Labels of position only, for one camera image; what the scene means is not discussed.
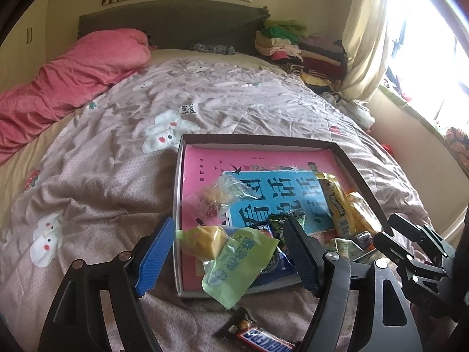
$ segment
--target metal screw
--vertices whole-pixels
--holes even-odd
[[[376,266],[378,266],[379,268],[387,268],[388,264],[386,263],[386,260],[384,258],[381,258],[380,260],[376,260],[375,261],[376,263]]]
[[[325,254],[325,257],[328,259],[328,260],[338,260],[341,256],[339,254],[337,254],[335,251],[328,251],[326,254]]]
[[[75,261],[73,261],[73,263],[72,263],[72,268],[74,268],[74,269],[79,269],[79,268],[82,268],[83,265],[84,265],[83,260],[75,260]]]
[[[130,251],[123,251],[119,254],[119,259],[121,261],[126,261],[132,258],[132,253]]]

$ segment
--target windowsill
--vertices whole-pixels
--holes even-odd
[[[429,122],[426,118],[421,116],[406,100],[404,100],[401,96],[399,96],[397,93],[392,91],[391,89],[386,88],[383,85],[379,86],[379,90],[386,95],[386,97],[393,102],[396,106],[398,106],[400,109],[403,109],[405,112],[407,112],[411,117],[415,118],[418,120],[428,131],[430,131],[433,135],[437,137],[437,139],[442,142],[442,144],[446,147],[446,149],[451,153],[451,155],[454,157],[454,159],[457,161],[461,169],[464,171],[466,176],[469,178],[469,169],[463,165],[458,160],[458,157],[454,154],[453,150],[449,147],[448,143],[446,142],[445,137],[442,135],[440,132],[440,129],[435,127],[431,122]]]

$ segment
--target window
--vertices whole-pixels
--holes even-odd
[[[397,90],[443,133],[469,128],[469,58],[430,0],[389,0]]]

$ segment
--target blue gripper pad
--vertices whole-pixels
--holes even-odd
[[[159,272],[173,245],[175,234],[176,224],[171,217],[168,217],[138,266],[138,280],[135,284],[135,291],[139,297],[155,287]]]

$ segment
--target curtain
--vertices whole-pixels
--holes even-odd
[[[388,0],[352,0],[342,37],[349,60],[341,92],[348,101],[369,101],[386,72],[387,10]]]

